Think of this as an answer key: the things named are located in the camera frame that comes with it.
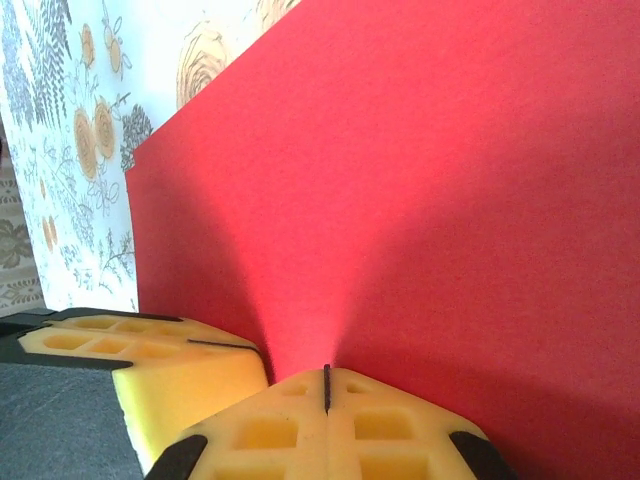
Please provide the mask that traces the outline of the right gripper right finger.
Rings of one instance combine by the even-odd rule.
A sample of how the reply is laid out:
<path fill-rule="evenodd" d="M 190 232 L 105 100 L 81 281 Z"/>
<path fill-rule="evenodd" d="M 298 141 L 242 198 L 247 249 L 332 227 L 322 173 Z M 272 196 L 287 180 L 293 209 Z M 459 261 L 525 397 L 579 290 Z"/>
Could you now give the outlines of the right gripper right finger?
<path fill-rule="evenodd" d="M 468 419 L 355 371 L 327 370 L 327 480 L 519 480 Z"/>

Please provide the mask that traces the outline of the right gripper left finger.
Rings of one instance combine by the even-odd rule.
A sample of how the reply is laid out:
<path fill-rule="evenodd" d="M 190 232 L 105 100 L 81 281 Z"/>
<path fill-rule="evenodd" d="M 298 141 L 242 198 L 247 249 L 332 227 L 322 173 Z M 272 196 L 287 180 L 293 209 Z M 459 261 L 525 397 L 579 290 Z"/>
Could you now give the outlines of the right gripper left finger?
<path fill-rule="evenodd" d="M 326 472 L 327 374 L 296 374 L 192 425 L 144 480 L 317 480 Z"/>

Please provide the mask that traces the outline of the red square paper sheet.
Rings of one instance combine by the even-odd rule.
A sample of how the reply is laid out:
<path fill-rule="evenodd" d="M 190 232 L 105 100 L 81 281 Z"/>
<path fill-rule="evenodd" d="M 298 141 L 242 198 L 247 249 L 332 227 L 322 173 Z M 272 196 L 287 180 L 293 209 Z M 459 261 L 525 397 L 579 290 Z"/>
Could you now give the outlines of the red square paper sheet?
<path fill-rule="evenodd" d="M 640 0 L 301 0 L 134 158 L 143 312 L 640 480 Z"/>

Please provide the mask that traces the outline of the floral patterned table cover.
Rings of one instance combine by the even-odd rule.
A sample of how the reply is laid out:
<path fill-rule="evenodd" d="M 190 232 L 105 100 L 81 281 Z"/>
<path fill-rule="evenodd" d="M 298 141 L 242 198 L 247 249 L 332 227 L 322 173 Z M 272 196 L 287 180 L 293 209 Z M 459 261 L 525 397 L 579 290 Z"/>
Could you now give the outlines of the floral patterned table cover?
<path fill-rule="evenodd" d="M 0 0 L 0 120 L 53 310 L 138 307 L 135 149 L 300 0 Z"/>

